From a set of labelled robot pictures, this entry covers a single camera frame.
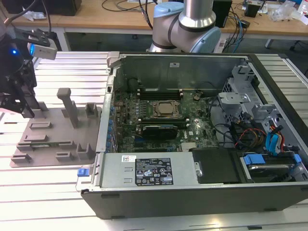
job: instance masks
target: power supply label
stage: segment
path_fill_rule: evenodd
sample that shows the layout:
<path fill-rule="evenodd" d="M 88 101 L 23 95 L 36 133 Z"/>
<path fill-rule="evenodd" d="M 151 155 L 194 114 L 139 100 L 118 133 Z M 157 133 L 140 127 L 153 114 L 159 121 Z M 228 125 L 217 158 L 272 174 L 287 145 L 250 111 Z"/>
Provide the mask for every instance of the power supply label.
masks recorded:
<path fill-rule="evenodd" d="M 137 186 L 173 184 L 170 158 L 136 159 L 135 170 Z"/>

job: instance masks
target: wooden table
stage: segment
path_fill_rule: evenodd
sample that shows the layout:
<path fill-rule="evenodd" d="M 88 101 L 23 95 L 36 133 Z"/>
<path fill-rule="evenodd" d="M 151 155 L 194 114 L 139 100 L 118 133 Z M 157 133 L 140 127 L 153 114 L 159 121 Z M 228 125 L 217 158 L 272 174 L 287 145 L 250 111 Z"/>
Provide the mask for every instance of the wooden table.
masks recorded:
<path fill-rule="evenodd" d="M 120 0 L 108 0 L 104 5 L 109 9 L 117 10 L 114 3 Z M 82 0 L 82 5 L 75 16 L 52 15 L 52 30 L 57 33 L 59 42 L 64 51 L 69 51 L 66 32 L 84 33 L 115 33 L 115 34 L 152 34 L 149 26 L 140 12 L 110 12 L 102 8 L 103 0 Z M 249 21 L 250 27 L 245 34 L 246 38 L 257 39 L 289 39 L 308 40 L 308 26 L 298 20 L 272 22 L 265 14 L 257 14 L 255 18 L 245 17 L 244 12 L 236 8 L 242 0 L 234 0 L 232 6 L 243 20 Z M 122 3 L 122 7 L 137 6 L 135 3 Z M 154 4 L 149 4 L 149 17 L 153 18 Z M 14 21 L 17 27 L 23 29 L 48 28 L 47 20 L 30 22 L 23 17 Z M 226 26 L 221 28 L 222 39 L 233 34 L 235 25 L 228 19 Z"/>

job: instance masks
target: motherboard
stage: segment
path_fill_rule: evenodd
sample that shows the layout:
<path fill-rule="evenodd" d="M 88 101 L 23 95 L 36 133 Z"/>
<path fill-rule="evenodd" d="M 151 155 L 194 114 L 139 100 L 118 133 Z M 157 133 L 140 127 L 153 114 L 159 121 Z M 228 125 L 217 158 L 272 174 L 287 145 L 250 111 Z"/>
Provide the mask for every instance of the motherboard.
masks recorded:
<path fill-rule="evenodd" d="M 195 91 L 170 98 L 115 93 L 118 152 L 187 152 L 218 146 L 207 117 L 212 98 L 196 97 Z"/>

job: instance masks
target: blue latch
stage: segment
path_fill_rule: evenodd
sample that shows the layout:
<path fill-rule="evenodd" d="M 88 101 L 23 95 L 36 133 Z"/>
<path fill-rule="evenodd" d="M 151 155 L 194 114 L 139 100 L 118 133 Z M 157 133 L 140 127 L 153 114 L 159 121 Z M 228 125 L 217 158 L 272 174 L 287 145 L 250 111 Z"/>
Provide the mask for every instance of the blue latch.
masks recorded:
<path fill-rule="evenodd" d="M 302 162 L 302 159 L 300 158 L 299 154 L 294 154 L 293 158 L 294 158 L 294 160 L 296 161 L 297 164 Z"/>
<path fill-rule="evenodd" d="M 262 154 L 248 154 L 244 156 L 246 165 L 259 165 L 265 164 Z"/>
<path fill-rule="evenodd" d="M 88 177 L 89 175 L 90 175 L 90 169 L 89 168 L 78 169 L 78 173 L 77 173 L 78 177 Z"/>
<path fill-rule="evenodd" d="M 273 153 L 273 156 L 277 156 L 276 146 L 278 143 L 279 136 L 277 134 L 268 133 L 265 140 L 265 147 L 268 151 Z"/>

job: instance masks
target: blue cable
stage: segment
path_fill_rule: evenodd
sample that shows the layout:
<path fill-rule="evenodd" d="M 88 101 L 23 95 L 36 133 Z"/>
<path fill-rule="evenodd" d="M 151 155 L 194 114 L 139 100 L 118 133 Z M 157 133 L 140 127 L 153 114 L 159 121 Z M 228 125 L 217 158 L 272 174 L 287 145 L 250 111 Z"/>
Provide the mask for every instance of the blue cable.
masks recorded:
<path fill-rule="evenodd" d="M 233 52 L 232 53 L 234 53 L 236 50 L 237 50 L 237 48 L 239 47 L 239 45 L 240 45 L 240 43 L 241 43 L 241 40 L 242 40 L 242 31 L 243 31 L 243 27 L 242 27 L 242 23 L 241 23 L 241 21 L 240 21 L 240 19 L 237 17 L 236 18 L 237 20 L 238 20 L 238 22 L 239 22 L 239 24 L 240 24 L 240 37 L 239 37 L 239 39 L 237 40 L 237 44 L 236 44 L 236 46 L 235 46 L 235 48 L 234 48 L 234 50 L 233 50 Z"/>

